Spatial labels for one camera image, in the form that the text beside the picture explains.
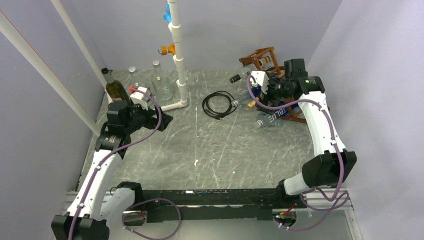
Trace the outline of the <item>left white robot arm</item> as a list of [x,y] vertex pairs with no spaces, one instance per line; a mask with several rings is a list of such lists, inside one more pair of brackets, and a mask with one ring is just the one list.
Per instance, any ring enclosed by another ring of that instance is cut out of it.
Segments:
[[55,215],[51,229],[57,240],[107,240],[111,226],[126,208],[139,209],[144,203],[142,186],[122,182],[116,193],[104,200],[108,184],[127,148],[133,145],[131,134],[141,128],[164,131],[173,120],[159,109],[128,105],[125,101],[108,105],[107,120],[95,142],[88,174],[77,196],[64,214]]

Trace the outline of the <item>clear bottle white cap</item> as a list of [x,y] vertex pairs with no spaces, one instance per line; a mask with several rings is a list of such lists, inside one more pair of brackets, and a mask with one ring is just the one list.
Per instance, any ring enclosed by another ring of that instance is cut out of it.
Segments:
[[128,68],[128,72],[130,77],[130,86],[128,87],[130,96],[134,93],[132,88],[138,89],[140,87],[143,87],[146,89],[146,93],[149,93],[152,98],[155,98],[154,87],[150,78],[139,73],[140,71],[137,70],[135,66],[130,66]]

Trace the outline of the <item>clear bottle green label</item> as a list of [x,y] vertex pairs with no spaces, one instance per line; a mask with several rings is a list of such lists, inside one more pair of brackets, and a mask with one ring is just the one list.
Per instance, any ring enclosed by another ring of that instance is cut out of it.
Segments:
[[173,90],[170,85],[168,75],[162,70],[161,63],[155,59],[153,65],[153,88],[156,98],[160,101],[167,101],[173,97]]

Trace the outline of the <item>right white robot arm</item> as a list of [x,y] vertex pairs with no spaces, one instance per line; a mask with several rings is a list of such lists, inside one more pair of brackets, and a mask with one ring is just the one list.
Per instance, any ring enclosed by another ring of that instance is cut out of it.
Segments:
[[287,208],[295,201],[295,195],[313,188],[340,189],[357,156],[346,149],[336,131],[321,78],[308,75],[304,59],[294,58],[284,62],[284,77],[268,89],[271,98],[294,99],[305,117],[314,150],[313,159],[303,164],[300,173],[282,181],[284,189],[275,194],[276,203]]

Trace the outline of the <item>green wine bottle silver foil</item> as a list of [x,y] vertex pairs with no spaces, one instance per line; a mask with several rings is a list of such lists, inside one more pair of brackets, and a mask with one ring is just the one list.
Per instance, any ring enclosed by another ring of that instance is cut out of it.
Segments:
[[114,79],[112,76],[112,70],[104,67],[100,71],[106,81],[105,90],[112,101],[125,101],[129,106],[131,106],[132,102],[126,89],[120,81]]

